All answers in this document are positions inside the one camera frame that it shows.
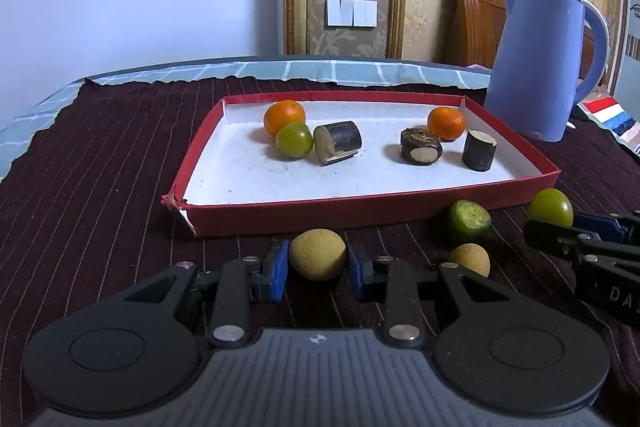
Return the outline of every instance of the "tangerine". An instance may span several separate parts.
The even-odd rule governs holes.
[[[267,109],[262,123],[264,124],[264,130],[275,137],[287,123],[305,123],[305,121],[305,110],[298,102],[295,100],[281,100]]]
[[[427,118],[428,129],[444,141],[460,138],[465,132],[465,126],[465,117],[455,107],[436,107]]]

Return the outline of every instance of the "striped cloth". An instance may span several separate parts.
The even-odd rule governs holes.
[[[218,58],[160,64],[127,71],[98,74],[89,77],[97,84],[110,86],[126,82],[191,82],[200,78],[252,77],[271,82],[272,78],[292,80],[309,78],[318,82],[336,82],[341,86],[401,86],[402,84],[433,84],[460,89],[482,89],[487,86],[490,70],[474,64],[458,68],[442,64],[409,62],[407,60],[377,61],[356,58],[275,57]],[[12,162],[29,148],[33,135],[48,129],[62,108],[78,95],[84,79],[63,87],[16,118],[5,129],[0,128],[0,182]]]
[[[640,155],[640,123],[607,92],[592,92],[580,104],[582,110],[600,127],[611,131],[616,140]]]
[[[86,82],[54,124],[34,136],[0,184],[0,427],[18,427],[37,409],[21,367],[34,332],[178,261],[206,271],[241,256],[265,255],[270,235],[194,239],[160,198],[220,98],[310,89],[466,94],[478,103],[484,97],[478,89],[424,83],[365,88],[255,78]],[[535,147],[562,169],[556,187],[575,208],[597,214],[640,208],[640,169],[609,131],[577,121],[561,142],[535,142]],[[525,206],[491,214],[492,227],[482,241],[491,279],[575,317],[603,338],[612,370],[596,409],[616,427],[638,427],[640,332],[575,298],[570,263],[526,245]],[[437,217],[337,232],[360,241],[372,257],[399,257],[417,269],[430,269],[448,254],[446,228]],[[433,303],[425,301],[422,311],[428,330],[438,334]],[[377,328],[382,312],[374,303],[354,301],[346,273],[335,282],[308,283],[292,271],[282,302],[252,307],[252,332],[266,326]],[[201,324],[208,317],[203,313]]]

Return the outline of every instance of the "cut lime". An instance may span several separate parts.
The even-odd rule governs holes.
[[[460,200],[449,209],[449,235],[451,240],[461,245],[472,243],[491,227],[491,216],[477,203]]]

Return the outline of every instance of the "green fruit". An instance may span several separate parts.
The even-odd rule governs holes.
[[[574,224],[574,209],[569,198],[560,190],[544,188],[531,201],[527,219],[570,227]]]
[[[303,158],[314,147],[314,137],[303,122],[287,123],[276,135],[276,149],[289,158]]]
[[[491,228],[491,216],[477,203],[460,200],[449,209],[449,235],[456,245],[472,243]]]

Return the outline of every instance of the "wooden log piece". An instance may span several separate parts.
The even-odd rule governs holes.
[[[362,147],[362,136],[352,121],[328,123],[314,129],[316,154],[322,165],[346,160]]]
[[[494,162],[498,142],[482,131],[469,131],[466,134],[462,161],[473,171],[486,172]]]
[[[431,165],[442,156],[440,138],[427,129],[411,127],[400,133],[402,157],[411,163]]]

